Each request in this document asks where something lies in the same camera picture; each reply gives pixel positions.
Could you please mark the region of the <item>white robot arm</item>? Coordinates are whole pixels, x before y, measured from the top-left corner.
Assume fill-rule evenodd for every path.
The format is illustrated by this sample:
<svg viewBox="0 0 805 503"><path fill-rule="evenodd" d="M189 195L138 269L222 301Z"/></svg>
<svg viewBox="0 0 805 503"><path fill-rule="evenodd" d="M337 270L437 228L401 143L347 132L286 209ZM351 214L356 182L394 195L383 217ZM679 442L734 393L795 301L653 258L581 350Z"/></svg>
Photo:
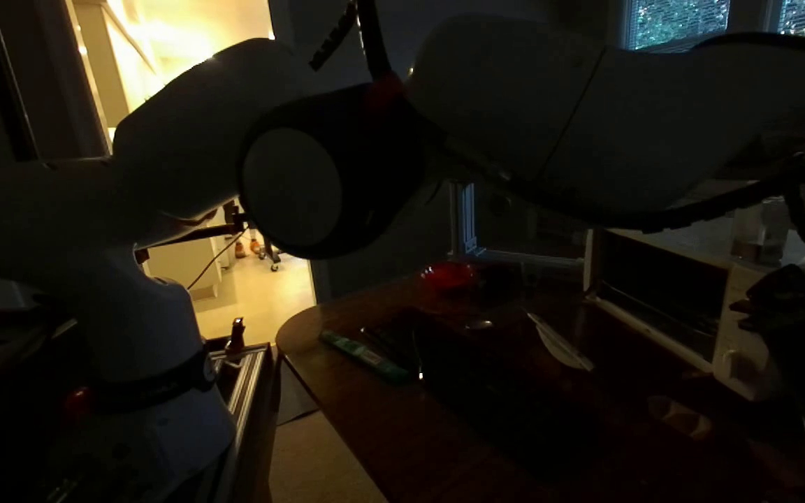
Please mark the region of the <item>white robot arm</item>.
<svg viewBox="0 0 805 503"><path fill-rule="evenodd" d="M225 202L299 258L363 248L430 174L588 224L683 226L799 179L749 153L777 132L805 132L805 37L647 52L474 13L408 76L356 86L273 40L215 52L134 108L112 153L0 168L0 276L61 298L96 357L70 491L168 503L226 453L235 424L190 298L134 259Z"/></svg>

